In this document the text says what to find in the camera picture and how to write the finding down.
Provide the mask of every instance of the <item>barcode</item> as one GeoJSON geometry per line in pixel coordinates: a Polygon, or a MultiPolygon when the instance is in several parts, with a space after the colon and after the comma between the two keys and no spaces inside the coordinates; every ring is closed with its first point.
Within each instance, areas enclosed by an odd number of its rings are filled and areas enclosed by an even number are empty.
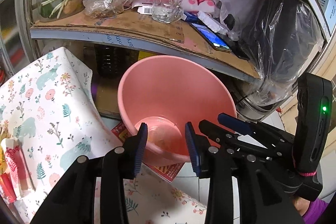
{"type": "Polygon", "coordinates": [[[152,14],[152,8],[145,8],[145,14],[152,14]]]}

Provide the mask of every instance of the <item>purple sleeve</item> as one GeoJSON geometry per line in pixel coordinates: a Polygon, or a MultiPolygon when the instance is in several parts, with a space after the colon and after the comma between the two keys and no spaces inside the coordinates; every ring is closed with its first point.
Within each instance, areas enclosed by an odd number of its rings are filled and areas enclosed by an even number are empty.
{"type": "Polygon", "coordinates": [[[328,203],[317,198],[315,201],[310,202],[307,212],[303,215],[305,224],[314,224],[322,215],[328,203]]]}

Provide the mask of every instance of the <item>red package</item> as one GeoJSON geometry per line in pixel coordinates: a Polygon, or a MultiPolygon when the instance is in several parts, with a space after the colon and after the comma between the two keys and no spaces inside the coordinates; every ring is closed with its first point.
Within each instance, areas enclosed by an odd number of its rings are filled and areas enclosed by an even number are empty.
{"type": "Polygon", "coordinates": [[[6,204],[11,204],[16,201],[13,185],[6,173],[0,175],[0,195],[6,204]]]}
{"type": "MultiPolygon", "coordinates": [[[[126,140],[130,136],[130,133],[128,132],[126,126],[123,122],[118,123],[111,132],[119,138],[122,142],[126,140]]],[[[168,166],[150,166],[147,165],[150,169],[152,169],[155,173],[163,177],[164,179],[168,180],[169,182],[172,182],[174,178],[177,176],[177,174],[180,172],[181,168],[183,167],[184,163],[180,164],[173,164],[168,166]]]]}

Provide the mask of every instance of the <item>glass mug handle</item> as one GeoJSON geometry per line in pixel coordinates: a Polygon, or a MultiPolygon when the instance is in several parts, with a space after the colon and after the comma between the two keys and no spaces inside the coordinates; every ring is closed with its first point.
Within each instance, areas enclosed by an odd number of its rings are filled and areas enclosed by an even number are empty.
{"type": "Polygon", "coordinates": [[[178,9],[178,12],[176,13],[176,16],[170,21],[170,22],[175,22],[181,19],[183,15],[183,8],[180,5],[176,5],[176,8],[178,9]]]}

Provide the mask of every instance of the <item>white tile floor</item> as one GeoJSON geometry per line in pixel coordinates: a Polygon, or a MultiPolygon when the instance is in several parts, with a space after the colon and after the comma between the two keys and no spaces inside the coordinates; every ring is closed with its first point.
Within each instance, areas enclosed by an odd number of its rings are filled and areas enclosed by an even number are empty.
{"type": "MultiPolygon", "coordinates": [[[[106,126],[110,129],[114,128],[119,121],[102,118],[106,126]]],[[[284,130],[284,125],[280,119],[278,112],[273,112],[263,122],[273,125],[284,130]]],[[[240,140],[258,145],[257,141],[251,140],[249,136],[242,136],[240,140]]],[[[177,177],[173,180],[172,185],[191,197],[199,200],[203,204],[208,203],[210,179],[199,179],[193,171],[191,163],[184,164],[177,177]]],[[[236,178],[232,178],[232,186],[234,190],[234,224],[239,223],[239,193],[236,178]]]]}

